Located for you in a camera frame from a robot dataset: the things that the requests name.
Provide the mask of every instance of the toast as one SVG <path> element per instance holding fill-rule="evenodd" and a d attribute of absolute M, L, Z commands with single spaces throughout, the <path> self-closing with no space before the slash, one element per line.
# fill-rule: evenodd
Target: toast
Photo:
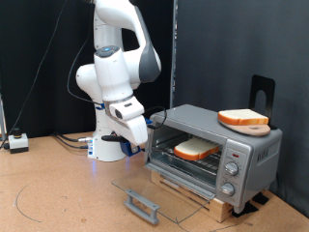
<path fill-rule="evenodd" d="M 251 109 L 224 110 L 218 113 L 218 120 L 228 125 L 261 125 L 268 124 L 268 117 Z"/>
<path fill-rule="evenodd" d="M 217 145 L 198 138 L 191 138 L 174 148 L 174 154 L 184 160 L 201 160 L 218 151 Z"/>

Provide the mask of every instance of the toaster oven knob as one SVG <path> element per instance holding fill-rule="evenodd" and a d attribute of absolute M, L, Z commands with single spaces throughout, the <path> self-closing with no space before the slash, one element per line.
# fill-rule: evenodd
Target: toaster oven knob
<path fill-rule="evenodd" d="M 225 170 L 231 175 L 235 176 L 239 173 L 239 168 L 234 162 L 225 164 Z"/>
<path fill-rule="evenodd" d="M 235 192 L 234 190 L 234 186 L 232 186 L 230 183 L 226 183 L 224 184 L 221 188 L 220 191 L 222 191 L 223 193 L 232 196 Z"/>

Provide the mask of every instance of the wooden table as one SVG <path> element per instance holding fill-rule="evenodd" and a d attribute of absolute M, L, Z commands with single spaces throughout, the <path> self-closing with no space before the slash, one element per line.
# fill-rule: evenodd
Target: wooden table
<path fill-rule="evenodd" d="M 72 134 L 80 137 L 90 133 Z M 143 154 L 116 162 L 88 159 L 53 137 L 29 140 L 30 152 L 0 151 L 0 231 L 309 231 L 307 217 L 267 191 L 265 206 L 218 223 L 203 213 L 154 226 L 124 206 L 111 182 L 144 165 Z"/>

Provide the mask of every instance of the metal rack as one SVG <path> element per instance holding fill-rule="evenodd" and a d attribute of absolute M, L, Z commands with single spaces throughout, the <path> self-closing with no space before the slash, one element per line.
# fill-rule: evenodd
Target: metal rack
<path fill-rule="evenodd" d="M 213 143 L 209 140 L 202 139 L 200 137 L 196 137 L 198 139 L 207 141 L 211 144 L 217 145 L 219 147 L 219 151 L 217 153 L 211 154 L 211 155 L 207 156 L 206 158 L 200 159 L 200 160 L 186 160 L 186 159 L 179 158 L 174 154 L 174 147 L 175 146 L 177 146 L 181 142 L 184 142 L 184 141 L 186 141 L 186 140 L 188 140 L 189 138 L 192 138 L 192 137 L 196 137 L 196 136 L 191 135 L 191 134 L 184 134 L 184 135 L 181 135 L 177 138 L 173 138 L 170 141 L 166 141 L 162 144 L 156 145 L 152 149 L 156 152 L 160 152 L 163 156 L 169 156 L 169 157 L 171 157 L 175 160 L 180 160 L 180 161 L 187 163 L 189 165 L 193 165 L 194 167 L 197 167 L 197 168 L 201 169 L 202 171 L 210 173 L 213 176 L 216 176 L 217 172 L 218 172 L 220 159 L 221 159 L 221 154 L 222 154 L 222 148 L 223 148 L 222 145 L 217 144 L 217 143 Z"/>

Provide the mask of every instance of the black wall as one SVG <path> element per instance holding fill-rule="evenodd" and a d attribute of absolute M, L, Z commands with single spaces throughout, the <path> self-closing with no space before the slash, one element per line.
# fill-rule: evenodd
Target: black wall
<path fill-rule="evenodd" d="M 168 107 L 173 39 L 173 0 L 132 1 L 140 8 L 152 42 L 162 62 L 162 73 L 154 83 L 134 91 L 145 108 Z M 10 129 L 35 78 L 57 17 L 65 0 L 17 0 L 0 3 L 0 76 L 7 128 Z M 70 66 L 87 37 L 93 5 L 69 0 L 60 19 L 50 51 L 42 65 L 33 93 L 19 121 L 29 137 L 53 131 L 72 133 L 95 129 L 92 104 L 67 92 Z M 81 52 L 71 77 L 70 88 L 82 98 L 75 81 L 79 66 L 94 63 L 93 31 Z M 124 32 L 125 49 L 136 47 L 133 33 Z"/>
<path fill-rule="evenodd" d="M 179 0 L 175 93 L 175 106 L 247 108 L 252 75 L 274 79 L 271 123 L 283 132 L 283 140 L 279 186 L 271 190 L 306 216 L 308 10 L 307 0 Z"/>

